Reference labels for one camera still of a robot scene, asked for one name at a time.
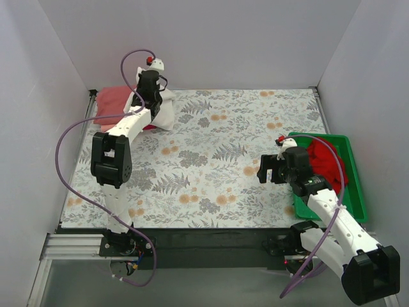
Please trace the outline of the white printed t-shirt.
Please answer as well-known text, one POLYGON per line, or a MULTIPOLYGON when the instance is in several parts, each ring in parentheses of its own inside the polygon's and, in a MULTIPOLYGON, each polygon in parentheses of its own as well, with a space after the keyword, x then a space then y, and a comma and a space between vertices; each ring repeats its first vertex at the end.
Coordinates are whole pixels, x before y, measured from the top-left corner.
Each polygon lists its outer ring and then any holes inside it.
MULTIPOLYGON (((137 73, 141 73, 146 69, 138 67, 137 73)), ((155 119, 151 122, 152 126, 164 129, 164 130, 173 130, 175 115, 173 109, 173 100, 176 99, 176 94, 171 90, 165 89, 163 85, 160 84, 160 96, 162 97, 162 104, 160 106, 160 111, 156 115, 155 119)), ((131 94, 128 96, 125 107, 123 108, 124 113, 127 113, 130 109, 132 99, 134 97, 134 92, 131 91, 131 94)))

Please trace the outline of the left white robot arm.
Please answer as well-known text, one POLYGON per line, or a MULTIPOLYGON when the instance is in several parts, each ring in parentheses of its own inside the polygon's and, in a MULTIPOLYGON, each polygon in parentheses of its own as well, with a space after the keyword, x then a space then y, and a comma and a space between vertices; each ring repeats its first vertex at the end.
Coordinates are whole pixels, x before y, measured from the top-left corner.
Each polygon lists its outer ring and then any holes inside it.
POLYGON ((109 211, 107 229, 122 233, 115 238, 114 248, 123 256, 131 255, 136 247, 135 239, 126 234, 132 224, 126 201, 126 183, 132 174, 130 145, 159 114, 161 77, 161 71, 157 69, 140 71, 130 115, 124 116, 107 132, 97 132, 92 140, 91 174, 100 184, 105 208, 109 211))

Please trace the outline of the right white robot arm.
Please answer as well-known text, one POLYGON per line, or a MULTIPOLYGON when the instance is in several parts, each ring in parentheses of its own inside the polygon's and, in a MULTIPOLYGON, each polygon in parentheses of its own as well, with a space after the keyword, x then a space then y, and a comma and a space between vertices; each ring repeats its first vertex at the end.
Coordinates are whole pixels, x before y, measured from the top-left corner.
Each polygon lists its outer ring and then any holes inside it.
POLYGON ((326 237, 312 221, 294 224, 289 238, 294 253, 316 255, 340 278, 346 295, 356 305, 400 291, 399 253, 393 246, 382 246, 356 222, 327 180, 313 173, 305 148, 293 146, 279 155, 262 155, 257 172, 260 183, 266 183, 269 171, 271 181, 289 184, 332 235, 326 237))

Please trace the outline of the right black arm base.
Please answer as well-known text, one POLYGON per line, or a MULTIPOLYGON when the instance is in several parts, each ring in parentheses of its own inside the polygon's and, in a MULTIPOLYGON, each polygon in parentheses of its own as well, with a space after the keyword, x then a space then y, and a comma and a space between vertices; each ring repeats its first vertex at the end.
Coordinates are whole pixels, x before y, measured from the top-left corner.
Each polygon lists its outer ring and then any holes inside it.
POLYGON ((286 270, 295 274, 310 254, 302 247, 300 235, 313 228, 318 228, 318 225, 312 221, 294 224, 287 230, 277 230, 268 235, 261 246, 270 256, 283 256, 286 270))

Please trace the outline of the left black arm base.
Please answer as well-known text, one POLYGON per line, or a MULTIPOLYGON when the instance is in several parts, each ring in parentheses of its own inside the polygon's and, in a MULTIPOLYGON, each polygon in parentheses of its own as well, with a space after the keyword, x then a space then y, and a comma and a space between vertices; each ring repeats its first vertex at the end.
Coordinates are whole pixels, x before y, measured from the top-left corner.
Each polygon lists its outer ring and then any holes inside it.
POLYGON ((111 230, 105 230, 98 255, 130 258, 129 260, 122 260, 120 263, 125 264, 126 276, 131 276, 144 258, 153 256, 155 243, 155 239, 149 243, 145 238, 130 230, 127 233, 114 233, 111 230))

